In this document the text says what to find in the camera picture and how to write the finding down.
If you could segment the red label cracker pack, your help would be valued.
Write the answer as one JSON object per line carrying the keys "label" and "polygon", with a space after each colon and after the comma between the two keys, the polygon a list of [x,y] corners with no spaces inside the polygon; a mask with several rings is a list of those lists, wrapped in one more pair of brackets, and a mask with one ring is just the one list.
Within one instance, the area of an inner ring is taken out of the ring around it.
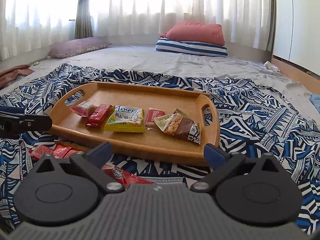
{"label": "red label cracker pack", "polygon": [[56,142],[56,146],[53,149],[52,155],[55,158],[69,158],[73,153],[87,152],[88,148],[67,142]]}

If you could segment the long red snack bar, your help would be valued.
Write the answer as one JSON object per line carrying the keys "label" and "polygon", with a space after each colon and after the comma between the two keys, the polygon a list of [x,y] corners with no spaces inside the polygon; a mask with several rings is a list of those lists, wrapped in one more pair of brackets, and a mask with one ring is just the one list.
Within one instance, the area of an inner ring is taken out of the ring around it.
{"label": "long red snack bar", "polygon": [[102,167],[101,170],[111,178],[115,179],[117,182],[121,183],[126,189],[131,184],[153,184],[148,180],[140,178],[114,165],[106,164]]}

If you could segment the small red snack bar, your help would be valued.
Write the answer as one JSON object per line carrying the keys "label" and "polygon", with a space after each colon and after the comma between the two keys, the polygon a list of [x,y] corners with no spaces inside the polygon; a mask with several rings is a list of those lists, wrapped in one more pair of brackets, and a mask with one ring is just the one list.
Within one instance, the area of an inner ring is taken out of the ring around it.
{"label": "small red snack bar", "polygon": [[100,104],[89,117],[86,126],[101,127],[105,119],[110,115],[112,105]]}

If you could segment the yellow Americ snack pack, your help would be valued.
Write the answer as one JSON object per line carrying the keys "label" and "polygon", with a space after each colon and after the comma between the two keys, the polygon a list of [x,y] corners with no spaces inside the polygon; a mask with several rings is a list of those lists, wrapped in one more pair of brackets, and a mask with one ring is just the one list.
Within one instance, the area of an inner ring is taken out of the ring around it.
{"label": "yellow Americ snack pack", "polygon": [[144,109],[116,105],[104,125],[104,130],[109,132],[144,133]]}

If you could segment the pink clear snack packet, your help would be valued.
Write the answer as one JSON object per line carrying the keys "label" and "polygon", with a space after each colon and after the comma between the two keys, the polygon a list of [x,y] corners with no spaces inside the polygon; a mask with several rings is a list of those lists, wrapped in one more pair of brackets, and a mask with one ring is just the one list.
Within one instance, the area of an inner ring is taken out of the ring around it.
{"label": "pink clear snack packet", "polygon": [[82,103],[72,107],[71,111],[83,118],[88,118],[96,109],[96,105],[93,105],[87,101],[83,101]]}

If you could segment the brown peanut snack pack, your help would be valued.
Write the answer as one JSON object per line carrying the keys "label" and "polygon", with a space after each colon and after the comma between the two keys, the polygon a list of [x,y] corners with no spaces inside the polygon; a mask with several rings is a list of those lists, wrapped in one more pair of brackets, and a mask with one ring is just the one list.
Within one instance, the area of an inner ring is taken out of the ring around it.
{"label": "brown peanut snack pack", "polygon": [[198,145],[201,143],[200,124],[178,108],[165,123],[163,132],[184,141],[190,141]]}

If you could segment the red Biscoff biscuit pack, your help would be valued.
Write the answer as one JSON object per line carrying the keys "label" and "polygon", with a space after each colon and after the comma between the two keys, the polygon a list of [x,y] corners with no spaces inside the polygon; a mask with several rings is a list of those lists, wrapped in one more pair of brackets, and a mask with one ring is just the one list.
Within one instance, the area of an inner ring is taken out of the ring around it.
{"label": "red Biscoff biscuit pack", "polygon": [[162,109],[157,109],[157,108],[149,108],[145,120],[145,126],[147,128],[154,128],[156,127],[156,124],[154,122],[154,118],[158,118],[160,116],[164,116],[165,111]]}

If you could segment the pale yellow snack packet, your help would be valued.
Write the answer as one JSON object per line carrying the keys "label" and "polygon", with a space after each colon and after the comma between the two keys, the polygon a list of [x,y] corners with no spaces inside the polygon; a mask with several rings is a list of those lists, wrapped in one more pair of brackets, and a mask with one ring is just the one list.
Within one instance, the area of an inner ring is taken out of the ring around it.
{"label": "pale yellow snack packet", "polygon": [[153,118],[153,122],[156,124],[156,126],[162,132],[164,132],[164,130],[166,129],[168,122],[171,120],[172,116],[173,116],[173,114],[159,116],[159,117]]}

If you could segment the white pink snack packet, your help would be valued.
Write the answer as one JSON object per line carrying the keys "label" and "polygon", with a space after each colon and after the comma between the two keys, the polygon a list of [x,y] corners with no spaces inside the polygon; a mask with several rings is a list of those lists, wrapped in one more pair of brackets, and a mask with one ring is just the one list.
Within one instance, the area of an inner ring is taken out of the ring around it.
{"label": "white pink snack packet", "polygon": [[30,151],[30,156],[34,160],[40,160],[45,154],[52,154],[53,151],[53,148],[49,148],[45,145],[38,145],[35,149]]}

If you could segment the purple pillow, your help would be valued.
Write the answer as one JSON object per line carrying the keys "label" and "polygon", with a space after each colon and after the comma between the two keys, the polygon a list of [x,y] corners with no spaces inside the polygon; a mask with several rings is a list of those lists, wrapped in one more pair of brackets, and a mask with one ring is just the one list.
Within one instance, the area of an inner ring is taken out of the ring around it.
{"label": "purple pillow", "polygon": [[95,50],[108,48],[111,44],[99,37],[74,39],[57,43],[52,46],[48,56],[50,58],[65,59]]}

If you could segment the blue cloth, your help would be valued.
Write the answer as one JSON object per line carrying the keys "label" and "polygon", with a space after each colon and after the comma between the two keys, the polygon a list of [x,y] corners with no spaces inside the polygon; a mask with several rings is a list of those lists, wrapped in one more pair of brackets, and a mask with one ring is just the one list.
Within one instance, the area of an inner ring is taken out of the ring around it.
{"label": "blue cloth", "polygon": [[318,113],[320,113],[320,95],[312,93],[309,101],[313,104]]}

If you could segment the white sheer curtain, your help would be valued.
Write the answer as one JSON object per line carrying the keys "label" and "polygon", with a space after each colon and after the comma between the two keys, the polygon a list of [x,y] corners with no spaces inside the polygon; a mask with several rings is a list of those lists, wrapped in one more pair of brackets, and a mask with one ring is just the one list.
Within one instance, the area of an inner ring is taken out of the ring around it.
{"label": "white sheer curtain", "polygon": [[[74,38],[78,0],[1,0],[1,60]],[[89,0],[93,36],[163,34],[220,24],[226,42],[270,51],[274,0]]]}

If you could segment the green drape curtain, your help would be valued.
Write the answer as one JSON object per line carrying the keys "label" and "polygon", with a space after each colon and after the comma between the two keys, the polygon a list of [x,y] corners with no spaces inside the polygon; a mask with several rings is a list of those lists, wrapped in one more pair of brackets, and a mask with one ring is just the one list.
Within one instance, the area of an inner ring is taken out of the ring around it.
{"label": "green drape curtain", "polygon": [[74,38],[88,38],[93,36],[89,0],[78,0],[75,19]]}

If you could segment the red pillow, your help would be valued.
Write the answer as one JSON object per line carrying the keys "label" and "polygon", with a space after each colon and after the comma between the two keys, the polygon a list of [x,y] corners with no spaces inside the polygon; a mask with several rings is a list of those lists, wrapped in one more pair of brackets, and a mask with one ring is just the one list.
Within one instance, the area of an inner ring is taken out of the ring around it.
{"label": "red pillow", "polygon": [[176,23],[169,31],[161,35],[174,41],[194,41],[225,45],[222,27],[220,24],[204,24],[195,22]]}

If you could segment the wooden bed frame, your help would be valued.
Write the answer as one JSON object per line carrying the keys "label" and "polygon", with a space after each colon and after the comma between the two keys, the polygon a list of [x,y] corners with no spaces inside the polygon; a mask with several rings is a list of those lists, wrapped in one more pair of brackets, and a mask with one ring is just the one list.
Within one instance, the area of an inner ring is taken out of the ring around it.
{"label": "wooden bed frame", "polygon": [[282,60],[272,58],[271,63],[276,65],[280,72],[293,81],[300,82],[307,90],[312,93],[319,94],[319,80],[306,72],[292,66]]}

